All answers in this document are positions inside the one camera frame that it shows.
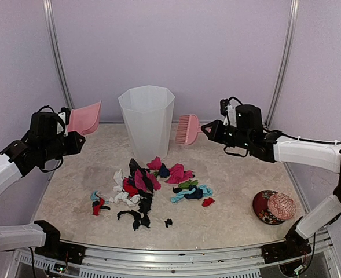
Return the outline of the pink plastic dustpan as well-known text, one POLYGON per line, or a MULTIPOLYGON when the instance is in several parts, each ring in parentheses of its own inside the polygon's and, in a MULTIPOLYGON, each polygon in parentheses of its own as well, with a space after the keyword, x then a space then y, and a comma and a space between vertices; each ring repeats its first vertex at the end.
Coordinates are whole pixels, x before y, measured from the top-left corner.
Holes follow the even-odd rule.
POLYGON ((101 101, 82 108, 73 109, 69 117, 68 132, 76 131, 85 136, 98 129, 101 101))

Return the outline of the pink plastic hand brush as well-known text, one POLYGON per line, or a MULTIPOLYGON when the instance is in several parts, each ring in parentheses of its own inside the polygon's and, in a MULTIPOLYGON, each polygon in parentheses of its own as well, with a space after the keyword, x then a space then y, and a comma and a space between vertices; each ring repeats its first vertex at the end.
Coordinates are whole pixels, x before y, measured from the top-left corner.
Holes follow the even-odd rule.
POLYGON ((207 139, 201 130, 201 123, 197 115, 186 114, 179 117, 175 142, 180 145, 192 145, 199 135, 207 139))

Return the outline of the translucent white waste bin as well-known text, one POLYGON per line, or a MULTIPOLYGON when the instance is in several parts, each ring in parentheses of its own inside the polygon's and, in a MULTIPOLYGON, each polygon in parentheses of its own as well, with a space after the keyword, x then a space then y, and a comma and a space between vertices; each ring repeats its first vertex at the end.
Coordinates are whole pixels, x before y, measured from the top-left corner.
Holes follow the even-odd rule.
POLYGON ((128 89, 118 101, 134 156, 145 163, 165 158, 175 103, 172 92, 147 85, 128 89))

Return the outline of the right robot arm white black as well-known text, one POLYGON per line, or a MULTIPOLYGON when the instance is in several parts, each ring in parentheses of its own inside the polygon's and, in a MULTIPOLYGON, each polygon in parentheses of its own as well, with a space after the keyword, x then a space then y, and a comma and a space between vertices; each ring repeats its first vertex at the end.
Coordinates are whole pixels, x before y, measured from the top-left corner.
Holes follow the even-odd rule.
POLYGON ((338 184, 333 193, 325 198, 308 215, 295 225, 291 235, 281 244, 281 252, 293 257, 303 246, 303 240, 312 237, 319 229, 341 215, 341 142, 316 141, 288 136, 281 131, 268 131, 262 123, 260 108, 239 103, 235 109, 235 121, 231 124, 229 99, 220 102, 224 120, 215 120, 201 126, 200 130, 210 141, 225 148, 241 148, 246 155, 264 162, 296 163, 319 167, 338 174, 338 184))

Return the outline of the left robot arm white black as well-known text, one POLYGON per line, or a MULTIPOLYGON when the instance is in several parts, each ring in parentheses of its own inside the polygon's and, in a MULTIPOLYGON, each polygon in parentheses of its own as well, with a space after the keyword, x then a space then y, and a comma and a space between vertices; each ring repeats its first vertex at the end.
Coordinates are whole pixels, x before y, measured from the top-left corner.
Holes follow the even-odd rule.
MULTIPOLYGON (((85 137, 69 127, 74 112, 62 107, 60 112, 45 105, 32 114, 29 130, 20 140, 0 151, 0 196, 34 168, 49 173, 45 165, 51 160, 63 164, 64 157, 77 155, 85 137)), ((40 248, 58 258, 66 252, 60 232, 46 221, 26 225, 0 226, 0 252, 18 248, 40 248)))

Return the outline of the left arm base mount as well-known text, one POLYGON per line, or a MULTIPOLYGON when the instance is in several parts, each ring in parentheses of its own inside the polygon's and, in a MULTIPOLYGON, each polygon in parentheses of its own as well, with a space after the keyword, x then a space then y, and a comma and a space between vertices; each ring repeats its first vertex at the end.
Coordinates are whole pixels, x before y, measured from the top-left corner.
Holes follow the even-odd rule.
POLYGON ((86 247, 79 244, 62 242, 61 233, 52 224, 44 220, 34 221, 42 228, 46 234, 45 244, 42 247, 36 247, 35 252, 44 257, 81 265, 84 259, 86 247))

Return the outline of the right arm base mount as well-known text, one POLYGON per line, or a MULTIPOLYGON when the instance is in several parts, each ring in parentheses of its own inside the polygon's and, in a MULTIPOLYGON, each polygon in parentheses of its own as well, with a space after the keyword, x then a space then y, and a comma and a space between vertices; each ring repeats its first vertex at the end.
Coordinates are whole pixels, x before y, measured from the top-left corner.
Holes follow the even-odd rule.
POLYGON ((304 239, 296 232, 300 217, 287 232, 284 241, 265 244, 261 247, 262 256, 266 264, 285 261, 312 252, 308 239, 304 239))

